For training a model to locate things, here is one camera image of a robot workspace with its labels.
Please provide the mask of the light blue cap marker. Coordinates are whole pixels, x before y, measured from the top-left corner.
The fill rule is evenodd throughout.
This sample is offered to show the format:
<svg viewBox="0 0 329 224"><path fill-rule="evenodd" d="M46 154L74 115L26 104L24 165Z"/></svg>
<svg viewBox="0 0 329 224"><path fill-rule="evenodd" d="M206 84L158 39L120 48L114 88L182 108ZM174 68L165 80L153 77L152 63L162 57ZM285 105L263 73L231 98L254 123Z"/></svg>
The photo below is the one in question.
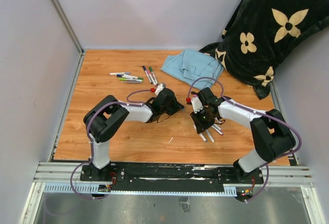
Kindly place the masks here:
<svg viewBox="0 0 329 224"><path fill-rule="evenodd" d="M194 127L195 131L197 132L197 128L196 128L196 125L195 124L193 124L193 127ZM197 134L201 137L201 139L204 142L208 142L208 140L206 139L206 137L202 133L197 133Z"/></svg>

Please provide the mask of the white slim marker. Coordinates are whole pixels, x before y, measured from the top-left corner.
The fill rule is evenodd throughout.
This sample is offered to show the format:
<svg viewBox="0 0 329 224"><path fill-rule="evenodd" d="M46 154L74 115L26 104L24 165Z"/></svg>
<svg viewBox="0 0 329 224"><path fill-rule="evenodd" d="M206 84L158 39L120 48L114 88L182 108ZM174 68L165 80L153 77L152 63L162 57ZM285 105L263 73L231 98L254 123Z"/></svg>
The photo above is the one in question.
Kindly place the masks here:
<svg viewBox="0 0 329 224"><path fill-rule="evenodd" d="M210 134L210 132L209 132L208 130L206 130L205 132L206 132L207 136L209 137L210 141L211 141L212 143L214 143L215 140L214 140L214 138L212 137L212 135Z"/></svg>

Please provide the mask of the pink marker pen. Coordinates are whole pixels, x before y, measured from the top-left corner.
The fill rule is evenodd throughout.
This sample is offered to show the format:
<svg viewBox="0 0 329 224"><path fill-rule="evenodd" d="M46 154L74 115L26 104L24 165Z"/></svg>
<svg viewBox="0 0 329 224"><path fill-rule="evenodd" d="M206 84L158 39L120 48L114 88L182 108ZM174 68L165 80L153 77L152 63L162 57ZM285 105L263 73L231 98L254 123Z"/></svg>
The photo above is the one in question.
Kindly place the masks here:
<svg viewBox="0 0 329 224"><path fill-rule="evenodd" d="M213 126L214 126L216 129L218 129L219 131L222 130L217 124L214 124Z"/></svg>

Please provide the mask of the red pink cap marker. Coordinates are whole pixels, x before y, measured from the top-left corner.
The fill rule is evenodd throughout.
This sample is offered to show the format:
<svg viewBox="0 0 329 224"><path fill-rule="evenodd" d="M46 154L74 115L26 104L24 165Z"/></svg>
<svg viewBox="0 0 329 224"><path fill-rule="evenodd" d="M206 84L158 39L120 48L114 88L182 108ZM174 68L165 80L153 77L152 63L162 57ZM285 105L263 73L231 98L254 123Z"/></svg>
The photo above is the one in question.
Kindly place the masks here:
<svg viewBox="0 0 329 224"><path fill-rule="evenodd" d="M152 83L154 84L154 86L157 86L158 84L157 84L156 80L153 78L152 73L149 70L147 70L147 73L148 73Z"/></svg>

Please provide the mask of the dark blue cap marker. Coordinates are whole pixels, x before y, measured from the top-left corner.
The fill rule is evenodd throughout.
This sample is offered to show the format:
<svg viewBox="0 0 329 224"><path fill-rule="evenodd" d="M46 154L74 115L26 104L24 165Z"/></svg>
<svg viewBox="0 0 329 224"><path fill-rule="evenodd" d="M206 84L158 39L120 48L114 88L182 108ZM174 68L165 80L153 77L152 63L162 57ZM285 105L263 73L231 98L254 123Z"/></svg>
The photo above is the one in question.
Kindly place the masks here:
<svg viewBox="0 0 329 224"><path fill-rule="evenodd" d="M148 73L146 67L145 67L145 66L142 66L142 68L143 68L143 70L144 70L144 72L145 72L145 74L146 74L148 80L150 81L150 83L153 84L153 81L152 81L152 79L151 79L151 77L150 77L150 75L149 75L149 73Z"/></svg>

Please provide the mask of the magenta cap marker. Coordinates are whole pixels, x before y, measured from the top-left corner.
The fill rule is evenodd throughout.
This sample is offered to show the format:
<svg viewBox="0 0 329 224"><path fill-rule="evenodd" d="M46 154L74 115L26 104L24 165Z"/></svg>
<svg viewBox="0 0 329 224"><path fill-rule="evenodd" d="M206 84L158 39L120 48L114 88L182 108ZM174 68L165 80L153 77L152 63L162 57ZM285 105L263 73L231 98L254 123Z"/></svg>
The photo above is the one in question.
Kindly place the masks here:
<svg viewBox="0 0 329 224"><path fill-rule="evenodd" d="M221 131L220 128L215 127L215 126L212 126L212 128L213 128L217 133L219 133L221 136L223 135L223 133L222 133L222 131Z"/></svg>

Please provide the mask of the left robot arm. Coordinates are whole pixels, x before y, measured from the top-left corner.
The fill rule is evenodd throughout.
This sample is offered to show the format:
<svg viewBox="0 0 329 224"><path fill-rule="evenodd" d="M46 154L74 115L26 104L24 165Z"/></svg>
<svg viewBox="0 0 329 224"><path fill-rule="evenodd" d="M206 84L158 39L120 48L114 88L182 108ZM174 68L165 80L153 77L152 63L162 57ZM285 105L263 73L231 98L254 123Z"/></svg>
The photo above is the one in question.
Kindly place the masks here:
<svg viewBox="0 0 329 224"><path fill-rule="evenodd" d="M145 102L122 102L109 95L85 115L83 122L91 150L89 167L98 180L110 175L109 142L124 122L153 123L163 114L172 116L185 108L166 87L154 93L155 97Z"/></svg>

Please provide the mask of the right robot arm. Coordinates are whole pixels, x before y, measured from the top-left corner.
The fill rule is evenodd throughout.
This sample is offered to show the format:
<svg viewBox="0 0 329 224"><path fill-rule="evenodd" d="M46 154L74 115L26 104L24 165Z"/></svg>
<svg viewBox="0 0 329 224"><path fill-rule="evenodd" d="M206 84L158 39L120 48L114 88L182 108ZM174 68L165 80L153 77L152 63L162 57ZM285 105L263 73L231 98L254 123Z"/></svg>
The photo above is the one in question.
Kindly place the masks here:
<svg viewBox="0 0 329 224"><path fill-rule="evenodd" d="M254 109L227 96L219 98L209 88L187 97L186 102L193 108L190 116L198 134L214 126L216 119L231 120L250 129L254 149L233 164L233 177L239 183L246 182L253 171L282 157L296 145L291 128L276 109Z"/></svg>

